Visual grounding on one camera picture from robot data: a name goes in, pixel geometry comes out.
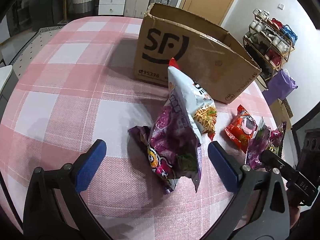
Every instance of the sf express box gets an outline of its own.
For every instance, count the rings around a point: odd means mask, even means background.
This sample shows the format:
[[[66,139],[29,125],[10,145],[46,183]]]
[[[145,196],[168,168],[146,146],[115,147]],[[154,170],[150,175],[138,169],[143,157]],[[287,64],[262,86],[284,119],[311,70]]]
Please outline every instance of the sf express box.
[[[167,86],[172,57],[181,71],[224,103],[231,103],[261,72],[223,28],[182,9],[151,4],[138,38],[136,78]]]

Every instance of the wicker basket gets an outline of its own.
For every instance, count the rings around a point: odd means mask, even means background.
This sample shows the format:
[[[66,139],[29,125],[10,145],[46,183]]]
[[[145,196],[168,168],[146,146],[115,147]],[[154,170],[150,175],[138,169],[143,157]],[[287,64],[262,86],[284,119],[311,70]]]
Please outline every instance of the wicker basket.
[[[94,0],[72,0],[74,13],[86,13],[94,9]]]

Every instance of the red shoe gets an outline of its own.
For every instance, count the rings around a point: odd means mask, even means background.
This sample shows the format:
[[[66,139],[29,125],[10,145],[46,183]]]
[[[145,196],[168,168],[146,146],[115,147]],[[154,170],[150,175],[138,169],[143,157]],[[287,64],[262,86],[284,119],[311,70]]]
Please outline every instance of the red shoe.
[[[264,57],[270,61],[275,56],[275,52],[272,49],[268,49],[267,53],[264,55]]]
[[[270,63],[274,68],[278,67],[281,63],[281,57],[279,56],[279,54],[274,53],[274,56],[272,60],[270,60]]]
[[[279,22],[278,20],[276,20],[275,18],[272,18],[272,24],[273,26],[277,29],[280,30],[283,27],[283,24],[281,22]]]

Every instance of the table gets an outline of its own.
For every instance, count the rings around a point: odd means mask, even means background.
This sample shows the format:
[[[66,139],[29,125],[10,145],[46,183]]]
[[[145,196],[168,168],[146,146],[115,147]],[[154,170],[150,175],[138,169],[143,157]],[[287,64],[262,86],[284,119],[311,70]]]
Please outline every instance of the table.
[[[207,156],[207,136],[198,192],[190,179],[181,178],[175,191],[163,196],[128,135],[135,125],[151,126],[168,95],[166,88],[133,77],[141,22],[126,17],[75,20],[43,47],[19,80],[0,124],[0,169],[21,218],[33,169],[73,163],[97,138],[107,143],[107,156],[81,195],[114,239],[200,239],[230,201],[231,193]],[[216,102],[214,139],[243,162],[223,130],[239,104],[257,122],[261,116],[272,128],[275,122],[255,82],[231,104]],[[2,192],[0,204],[14,221]]]

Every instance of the printed phone number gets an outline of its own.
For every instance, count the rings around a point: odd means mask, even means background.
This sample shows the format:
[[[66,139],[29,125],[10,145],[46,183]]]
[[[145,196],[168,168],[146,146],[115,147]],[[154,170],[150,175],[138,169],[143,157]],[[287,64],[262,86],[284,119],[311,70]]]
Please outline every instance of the printed phone number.
[[[150,77],[159,77],[159,74],[140,69],[139,74],[148,75]]]

